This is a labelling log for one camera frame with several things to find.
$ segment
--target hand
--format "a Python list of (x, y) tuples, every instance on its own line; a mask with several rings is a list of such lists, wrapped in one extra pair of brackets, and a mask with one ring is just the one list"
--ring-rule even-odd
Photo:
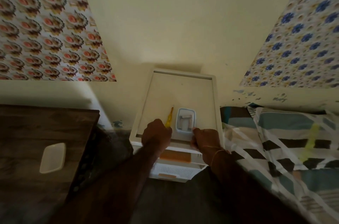
[(159, 155), (169, 146), (172, 128), (166, 128), (160, 119), (155, 119), (147, 125), (141, 137), (142, 145), (153, 145)]
[(211, 165), (216, 152), (224, 150), (220, 145), (218, 131), (214, 129), (193, 128), (191, 140), (192, 148), (202, 153), (202, 159), (207, 165)]

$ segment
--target yellow screwdriver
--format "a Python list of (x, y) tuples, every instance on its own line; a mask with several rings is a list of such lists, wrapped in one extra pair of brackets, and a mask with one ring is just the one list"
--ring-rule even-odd
[(173, 109), (174, 109), (174, 105), (172, 106), (171, 112), (167, 117), (167, 122), (165, 124), (165, 127), (167, 127), (167, 128), (169, 128), (171, 126)]

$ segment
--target yellow object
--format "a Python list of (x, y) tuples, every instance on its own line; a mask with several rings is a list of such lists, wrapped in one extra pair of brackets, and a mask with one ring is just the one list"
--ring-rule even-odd
[(169, 113), (169, 115), (167, 117), (167, 122), (165, 124), (165, 127), (167, 127), (167, 128), (169, 128), (171, 126), (173, 109), (174, 109), (174, 105), (172, 106), (171, 112)]
[(311, 129), (310, 129), (310, 136), (308, 138), (308, 141), (305, 145), (305, 148), (303, 152), (299, 156), (299, 160), (304, 163), (308, 160), (308, 158), (312, 155), (312, 149), (315, 146), (316, 138), (319, 134), (320, 126), (316, 123), (313, 123)]

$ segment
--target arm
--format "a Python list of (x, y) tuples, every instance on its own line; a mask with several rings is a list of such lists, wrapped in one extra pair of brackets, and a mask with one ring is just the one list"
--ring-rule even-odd
[(308, 223), (263, 188), (225, 151), (216, 130), (195, 128), (192, 147), (199, 149), (225, 193), (240, 223)]
[(62, 206), (49, 223), (128, 223), (150, 170), (171, 135), (172, 129), (165, 128), (161, 120), (149, 123), (141, 139), (144, 146)]

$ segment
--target small white container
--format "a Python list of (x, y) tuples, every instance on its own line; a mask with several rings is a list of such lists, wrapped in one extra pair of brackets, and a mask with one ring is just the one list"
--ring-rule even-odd
[(195, 126), (196, 113), (194, 110), (179, 108), (177, 114), (177, 120), (175, 123), (175, 129), (179, 133), (193, 134), (192, 130)]
[(61, 170), (65, 163), (66, 144), (59, 143), (47, 146), (42, 155), (40, 173), (46, 174)]

